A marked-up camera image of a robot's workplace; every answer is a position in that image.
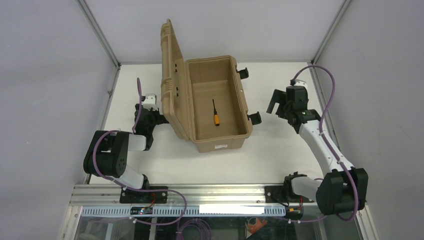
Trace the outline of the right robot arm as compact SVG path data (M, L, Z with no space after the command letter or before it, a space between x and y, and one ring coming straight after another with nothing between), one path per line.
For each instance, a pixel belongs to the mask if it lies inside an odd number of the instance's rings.
M285 91L275 89L266 110L287 120L306 142L323 174L321 181L297 172L286 176L277 200L288 203L305 197L316 202L324 216L355 214L365 207L368 173L364 168L356 168L343 156L326 136L321 115L315 109L309 109L308 103L307 89L294 85Z

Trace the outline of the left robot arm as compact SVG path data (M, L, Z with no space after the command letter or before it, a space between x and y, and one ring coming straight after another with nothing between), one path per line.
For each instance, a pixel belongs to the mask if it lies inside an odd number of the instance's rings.
M157 125L167 124L157 107L135 105L134 130L97 130L83 160L83 170L89 175L111 180L124 189L150 190L145 174L128 165L129 152L149 151Z

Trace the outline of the orange handled screwdriver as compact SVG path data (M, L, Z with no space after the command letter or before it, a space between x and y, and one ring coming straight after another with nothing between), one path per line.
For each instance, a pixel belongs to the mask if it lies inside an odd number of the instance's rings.
M214 120L214 125L215 126L219 126L220 125L220 118L215 106L215 100L212 99L212 104L213 104L213 120Z

